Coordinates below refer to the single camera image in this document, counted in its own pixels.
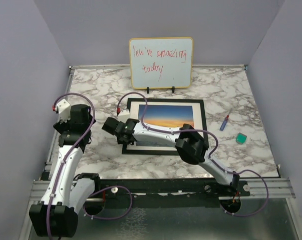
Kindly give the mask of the black picture frame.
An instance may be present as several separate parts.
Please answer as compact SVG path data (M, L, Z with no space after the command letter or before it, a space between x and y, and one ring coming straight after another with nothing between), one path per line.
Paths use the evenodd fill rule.
M160 98L160 99L151 99L148 98L147 99L148 105L149 104L155 104L155 102L157 104L167 104L167 105L193 105L193 107L196 107L195 109L193 108L195 114L198 117L201 117L201 121L199 123L199 125L201 124L201 126L199 127L193 127L194 129L203 129L206 130L207 126L206 126L206 117L205 117L205 109L204 109L204 101L203 100L197 100L197 99L164 99L164 98ZM174 147L169 147L169 148L155 148L155 149L151 149L150 147L148 148L143 148L143 147L137 147L136 143L134 143L133 145L123 145L122 146L122 154L124 155L169 155L169 156L175 156L178 155L177 150Z

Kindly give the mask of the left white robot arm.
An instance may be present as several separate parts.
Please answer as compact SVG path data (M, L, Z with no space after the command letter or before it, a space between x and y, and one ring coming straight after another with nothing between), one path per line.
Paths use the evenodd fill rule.
M100 194L97 174L81 178L78 186L72 185L75 171L86 145L91 142L91 126L96 122L91 107L77 104L70 107L69 119L54 124L60 134L58 159L49 186L38 204L33 204L29 216L40 237L74 236L78 213L86 198Z

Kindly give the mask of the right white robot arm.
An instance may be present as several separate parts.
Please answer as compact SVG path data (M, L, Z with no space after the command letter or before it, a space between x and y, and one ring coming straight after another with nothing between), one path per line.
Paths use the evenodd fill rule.
M189 124L184 124L181 128L166 128L131 118L120 122L112 117L107 118L102 130L115 136L118 144L122 145L147 141L174 147L184 162L199 165L209 172L221 185L220 189L225 195L231 196L238 191L239 176L213 156L217 147L210 150L207 141L200 134L203 132L214 136L206 130L194 129Z

